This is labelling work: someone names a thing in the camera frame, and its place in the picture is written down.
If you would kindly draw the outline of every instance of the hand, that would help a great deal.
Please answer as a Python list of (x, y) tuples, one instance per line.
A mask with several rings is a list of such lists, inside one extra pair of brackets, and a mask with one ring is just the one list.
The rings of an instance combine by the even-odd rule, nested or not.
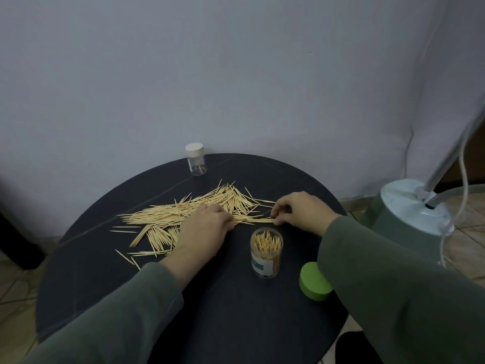
[(226, 233), (234, 228), (233, 217), (219, 204), (202, 204), (180, 226), (172, 253), (159, 263), (167, 267), (184, 288), (221, 248)]
[(271, 210), (276, 226), (288, 222), (304, 231), (324, 236), (327, 227), (340, 217), (324, 202), (306, 192), (291, 193), (278, 199)]

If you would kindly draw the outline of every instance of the black table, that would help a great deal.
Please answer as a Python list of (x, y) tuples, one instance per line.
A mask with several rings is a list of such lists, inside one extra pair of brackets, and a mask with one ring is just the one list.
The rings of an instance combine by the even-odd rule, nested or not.
[[(145, 171), (111, 190), (70, 227), (47, 264), (36, 309), (40, 341), (68, 324), (136, 272), (121, 252), (150, 250), (135, 234), (109, 232), (122, 225), (117, 214), (198, 196), (222, 183), (247, 187), (258, 199), (277, 200), (307, 191), (345, 214), (322, 184), (297, 168), (245, 154), (206, 156), (208, 171), (194, 177), (181, 159)], [(290, 225), (277, 227), (284, 239), (281, 270), (274, 279), (251, 268), (249, 239), (264, 224), (238, 225), (184, 291), (185, 306), (155, 345), (150, 362), (316, 363), (342, 329), (347, 311), (335, 295), (309, 300), (298, 286), (304, 263), (317, 258), (319, 238)], [(155, 257), (139, 257), (140, 265)]]

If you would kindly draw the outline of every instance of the jar label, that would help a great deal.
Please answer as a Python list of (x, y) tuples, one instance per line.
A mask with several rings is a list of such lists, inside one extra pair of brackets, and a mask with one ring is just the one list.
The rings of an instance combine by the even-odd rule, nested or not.
[(273, 261), (265, 261), (264, 259), (258, 258), (251, 251), (251, 264), (253, 269), (262, 276), (272, 276), (273, 275)]

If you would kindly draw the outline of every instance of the green sweater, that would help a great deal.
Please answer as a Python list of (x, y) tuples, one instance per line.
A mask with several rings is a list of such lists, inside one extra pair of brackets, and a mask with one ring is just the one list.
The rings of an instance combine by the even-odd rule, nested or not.
[[(325, 233), (318, 265), (384, 363), (485, 362), (485, 289), (349, 217)], [(148, 263), (21, 364), (145, 363), (183, 306), (174, 277)]]

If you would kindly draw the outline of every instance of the tile floor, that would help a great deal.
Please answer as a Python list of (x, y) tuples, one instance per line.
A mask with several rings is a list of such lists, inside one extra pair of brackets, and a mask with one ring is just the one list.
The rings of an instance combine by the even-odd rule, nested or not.
[[(448, 206), (456, 212), (460, 198)], [(358, 217), (362, 211), (349, 214)], [(470, 195), (466, 216), (460, 218), (456, 232), (447, 240), (445, 260), (449, 268), (485, 288), (485, 194)], [(34, 271), (22, 271), (12, 262), (0, 262), (0, 364), (15, 364), (37, 345), (34, 312), (37, 286), (45, 262)], [(361, 330), (349, 317), (341, 334)], [(335, 344), (321, 363), (333, 364)]]

